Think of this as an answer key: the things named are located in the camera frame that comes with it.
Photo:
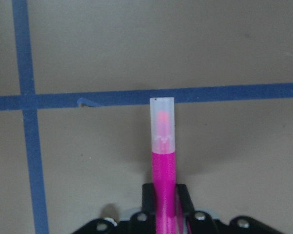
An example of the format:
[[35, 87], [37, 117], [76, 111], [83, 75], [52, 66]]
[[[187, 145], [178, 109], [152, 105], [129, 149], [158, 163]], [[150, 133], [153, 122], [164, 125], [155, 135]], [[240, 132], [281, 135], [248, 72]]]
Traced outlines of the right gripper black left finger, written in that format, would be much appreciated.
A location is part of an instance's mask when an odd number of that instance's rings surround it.
[[156, 214], [156, 195], [153, 183], [145, 183], [142, 185], [141, 211], [151, 215]]

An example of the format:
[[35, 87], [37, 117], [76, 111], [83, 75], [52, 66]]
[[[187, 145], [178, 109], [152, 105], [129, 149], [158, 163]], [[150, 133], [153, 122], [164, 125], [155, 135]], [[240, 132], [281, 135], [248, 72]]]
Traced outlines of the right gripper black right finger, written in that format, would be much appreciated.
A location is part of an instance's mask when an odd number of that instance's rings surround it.
[[176, 213], [178, 216], [188, 216], [194, 212], [194, 205], [191, 200], [186, 184], [176, 184]]

